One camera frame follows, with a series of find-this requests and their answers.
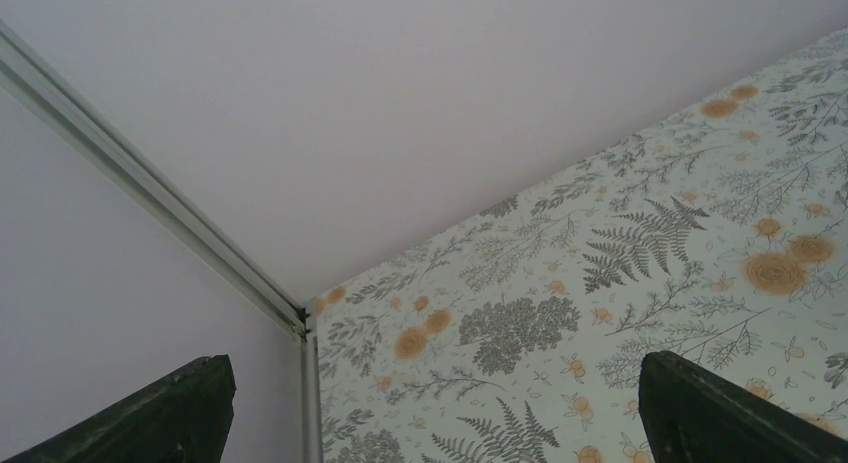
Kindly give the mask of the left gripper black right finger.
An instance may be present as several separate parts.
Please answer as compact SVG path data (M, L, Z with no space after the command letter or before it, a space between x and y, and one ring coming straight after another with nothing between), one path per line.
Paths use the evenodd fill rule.
M642 359L640 419L656 462L845 462L847 441L670 351Z

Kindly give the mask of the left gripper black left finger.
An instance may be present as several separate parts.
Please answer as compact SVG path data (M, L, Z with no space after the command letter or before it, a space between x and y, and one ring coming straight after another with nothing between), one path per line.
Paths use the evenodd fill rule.
M197 358L10 462L219 462L234 418L228 355Z

